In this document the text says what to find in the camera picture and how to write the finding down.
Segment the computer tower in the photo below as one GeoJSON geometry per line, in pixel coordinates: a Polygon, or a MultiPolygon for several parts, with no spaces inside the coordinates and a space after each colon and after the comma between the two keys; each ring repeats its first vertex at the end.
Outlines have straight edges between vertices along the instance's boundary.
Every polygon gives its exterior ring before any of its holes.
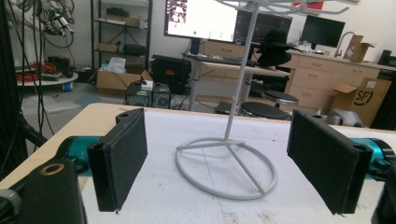
{"type": "Polygon", "coordinates": [[[164,109],[171,107],[171,91],[168,85],[155,85],[151,96],[151,107],[164,109]]]}
{"type": "Polygon", "coordinates": [[[150,107],[151,91],[142,91],[142,84],[140,82],[132,83],[125,95],[125,105],[138,105],[150,107]]]}

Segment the monitor screen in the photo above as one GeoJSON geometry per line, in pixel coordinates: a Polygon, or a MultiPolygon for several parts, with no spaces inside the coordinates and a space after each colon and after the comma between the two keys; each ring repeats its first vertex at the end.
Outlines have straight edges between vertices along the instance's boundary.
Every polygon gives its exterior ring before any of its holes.
{"type": "Polygon", "coordinates": [[[233,7],[214,0],[166,0],[165,11],[165,35],[233,42],[233,7]]]}
{"type": "MultiPolygon", "coordinates": [[[[233,42],[242,44],[246,42],[251,14],[251,12],[238,11],[235,23],[235,31],[233,33],[233,42]]],[[[260,44],[273,29],[280,29],[288,34],[291,21],[292,17],[277,16],[272,14],[259,14],[257,16],[256,26],[251,40],[252,43],[260,44]]]]}
{"type": "Polygon", "coordinates": [[[337,48],[344,26],[343,21],[307,15],[301,40],[311,43],[311,49],[315,49],[316,44],[337,48]]]}

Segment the white wall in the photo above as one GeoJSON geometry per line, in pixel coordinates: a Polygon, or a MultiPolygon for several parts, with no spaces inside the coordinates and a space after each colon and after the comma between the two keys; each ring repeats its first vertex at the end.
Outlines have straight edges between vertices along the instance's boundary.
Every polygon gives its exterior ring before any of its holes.
{"type": "MultiPolygon", "coordinates": [[[[74,18],[76,24],[72,25],[76,30],[75,42],[71,47],[76,64],[91,64],[91,18],[90,1],[75,0],[76,9],[74,18]]],[[[359,3],[343,4],[339,2],[325,2],[324,10],[340,10],[350,7],[350,10],[341,15],[321,14],[320,17],[338,21],[345,21],[345,32],[353,31],[357,35],[364,35],[363,41],[375,43],[375,48],[369,48],[364,58],[365,61],[377,62],[382,51],[388,49],[392,55],[396,55],[396,1],[394,0],[361,0],[359,3]]],[[[153,13],[151,24],[150,55],[159,54],[181,58],[181,52],[188,47],[189,40],[163,36],[165,0],[153,0],[153,13]]],[[[288,42],[296,41],[303,29],[305,14],[292,15],[293,22],[290,27],[288,42]]],[[[345,52],[349,43],[350,35],[343,41],[341,49],[345,52]]],[[[323,48],[332,54],[335,49],[323,48]]],[[[56,52],[59,55],[70,57],[66,49],[54,49],[47,46],[48,52],[56,52]]]]}

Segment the box on shelf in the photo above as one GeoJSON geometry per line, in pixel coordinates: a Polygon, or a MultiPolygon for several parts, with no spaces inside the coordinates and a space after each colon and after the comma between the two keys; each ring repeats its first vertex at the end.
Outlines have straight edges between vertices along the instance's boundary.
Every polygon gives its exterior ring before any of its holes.
{"type": "Polygon", "coordinates": [[[127,17],[124,21],[128,26],[140,27],[140,19],[137,17],[127,17]]]}
{"type": "Polygon", "coordinates": [[[122,23],[116,22],[117,24],[125,24],[128,26],[133,26],[133,27],[140,27],[140,18],[137,17],[122,17],[122,16],[115,16],[115,15],[105,15],[105,19],[108,22],[112,21],[120,21],[122,23]]]}
{"type": "Polygon", "coordinates": [[[99,50],[106,52],[117,52],[118,46],[110,43],[99,43],[99,50]]]}
{"type": "Polygon", "coordinates": [[[127,73],[141,74],[145,70],[145,65],[143,63],[127,63],[125,69],[127,73]]]}
{"type": "Polygon", "coordinates": [[[362,35],[353,35],[348,47],[346,48],[346,53],[344,54],[344,59],[349,59],[352,62],[360,63],[363,61],[366,55],[367,49],[373,47],[373,44],[361,43],[363,40],[362,35]]]}
{"type": "Polygon", "coordinates": [[[391,81],[366,77],[359,87],[338,83],[330,111],[335,108],[354,111],[370,127],[378,108],[387,94],[391,81]]]}
{"type": "Polygon", "coordinates": [[[140,80],[152,81],[144,67],[140,70],[140,73],[115,73],[98,70],[96,89],[99,93],[105,95],[125,96],[129,85],[140,80]]]}

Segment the chair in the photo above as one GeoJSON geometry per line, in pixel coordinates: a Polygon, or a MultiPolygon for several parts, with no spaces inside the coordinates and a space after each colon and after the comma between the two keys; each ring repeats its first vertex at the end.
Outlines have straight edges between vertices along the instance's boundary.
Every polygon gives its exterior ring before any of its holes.
{"type": "Polygon", "coordinates": [[[290,115],[275,106],[258,103],[244,102],[240,106],[240,112],[246,117],[265,119],[289,119],[290,115]]]}
{"type": "Polygon", "coordinates": [[[290,119],[290,114],[279,109],[282,105],[297,105],[298,99],[292,95],[280,91],[263,91],[262,98],[275,102],[275,106],[258,103],[244,102],[241,104],[240,112],[246,117],[265,119],[290,119]]]}
{"type": "Polygon", "coordinates": [[[299,103],[298,99],[294,96],[280,91],[263,91],[262,98],[276,103],[276,108],[279,108],[280,105],[297,105],[299,103]]]}

